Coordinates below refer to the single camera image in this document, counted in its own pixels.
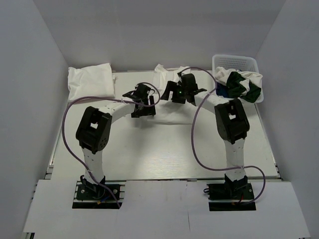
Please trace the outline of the white graphic t shirt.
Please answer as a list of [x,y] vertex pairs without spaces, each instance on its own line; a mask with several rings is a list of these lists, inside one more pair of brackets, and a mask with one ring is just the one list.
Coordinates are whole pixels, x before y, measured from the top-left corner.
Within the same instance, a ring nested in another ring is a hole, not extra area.
[[[191,70],[187,70],[185,66],[167,69],[163,65],[157,64],[154,69],[152,84],[162,95],[169,81],[179,81],[177,74],[180,71],[183,71],[183,74],[191,72]],[[166,125],[192,124],[195,110],[196,108],[188,102],[185,104],[174,103],[172,101],[172,93],[170,93],[167,101],[160,100],[160,102],[156,105],[156,115],[148,116],[147,121],[154,124]]]

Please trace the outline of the dark green white t shirt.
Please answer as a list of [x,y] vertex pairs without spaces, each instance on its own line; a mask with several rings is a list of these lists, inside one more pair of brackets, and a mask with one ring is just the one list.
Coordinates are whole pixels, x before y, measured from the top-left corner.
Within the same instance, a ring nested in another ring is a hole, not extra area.
[[227,87],[227,98],[241,98],[249,103],[257,103],[261,99],[263,78],[261,74],[235,69],[225,70],[223,67],[217,67],[215,73],[216,82]]

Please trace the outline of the white plastic laundry basket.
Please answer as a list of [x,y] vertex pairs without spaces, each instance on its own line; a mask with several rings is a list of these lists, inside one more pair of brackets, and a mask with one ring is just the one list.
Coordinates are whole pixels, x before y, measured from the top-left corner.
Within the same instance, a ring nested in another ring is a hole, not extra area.
[[215,54],[212,57],[212,75],[215,76],[215,69],[223,67],[225,70],[235,69],[237,71],[249,71],[259,73],[257,61],[252,57]]

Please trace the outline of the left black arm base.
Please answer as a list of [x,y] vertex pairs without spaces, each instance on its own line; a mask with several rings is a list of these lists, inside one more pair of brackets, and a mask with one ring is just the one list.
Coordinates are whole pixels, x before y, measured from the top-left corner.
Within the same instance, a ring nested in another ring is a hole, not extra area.
[[119,209],[123,203],[125,194],[125,184],[121,182],[107,182],[105,184],[117,199],[118,203],[111,193],[99,185],[88,185],[83,182],[84,175],[76,183],[73,209]]

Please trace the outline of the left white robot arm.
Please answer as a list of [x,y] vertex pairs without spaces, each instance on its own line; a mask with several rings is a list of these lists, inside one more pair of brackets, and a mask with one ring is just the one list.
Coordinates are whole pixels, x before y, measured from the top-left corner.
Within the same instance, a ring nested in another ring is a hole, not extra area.
[[132,103],[120,100],[101,108],[86,108],[76,131],[76,139],[79,141],[85,164],[88,166],[81,182],[89,185],[88,193],[93,198],[99,199],[105,194],[102,151],[109,141],[111,124],[127,115],[132,118],[154,116],[155,101],[150,92],[149,86],[140,83],[135,90],[123,95],[124,99],[131,99]]

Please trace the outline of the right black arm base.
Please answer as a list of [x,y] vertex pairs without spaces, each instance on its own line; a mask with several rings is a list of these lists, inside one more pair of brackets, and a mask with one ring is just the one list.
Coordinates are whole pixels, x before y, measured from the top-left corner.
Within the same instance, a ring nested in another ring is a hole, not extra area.
[[211,212],[256,210],[253,188],[247,176],[235,181],[225,176],[224,183],[207,184],[203,192],[208,195]]

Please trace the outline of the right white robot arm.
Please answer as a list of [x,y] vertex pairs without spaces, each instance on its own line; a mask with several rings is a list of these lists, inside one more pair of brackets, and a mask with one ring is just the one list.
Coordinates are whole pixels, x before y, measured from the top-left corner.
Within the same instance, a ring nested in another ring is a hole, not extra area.
[[239,181],[247,181],[244,169],[244,143],[250,125],[239,99],[227,100],[200,89],[192,73],[180,74],[179,81],[168,81],[162,100],[173,103],[185,104],[186,102],[197,107],[195,114],[200,109],[205,109],[215,115],[217,131],[224,141],[226,149],[225,179],[231,181],[226,184],[226,195],[232,199],[238,198],[243,193],[243,186]]

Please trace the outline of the blue t shirt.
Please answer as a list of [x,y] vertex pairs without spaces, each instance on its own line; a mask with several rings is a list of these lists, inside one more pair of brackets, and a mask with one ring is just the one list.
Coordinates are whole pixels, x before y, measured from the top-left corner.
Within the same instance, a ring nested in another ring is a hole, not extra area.
[[216,94],[220,97],[227,98],[228,97],[227,87],[221,83],[217,83]]

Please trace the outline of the folded white t shirt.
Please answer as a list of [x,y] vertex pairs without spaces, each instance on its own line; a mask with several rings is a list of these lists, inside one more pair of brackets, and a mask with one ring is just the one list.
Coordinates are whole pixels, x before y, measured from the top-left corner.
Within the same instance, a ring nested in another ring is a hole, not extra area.
[[114,77],[110,63],[81,69],[68,68],[68,102],[86,96],[114,97]]

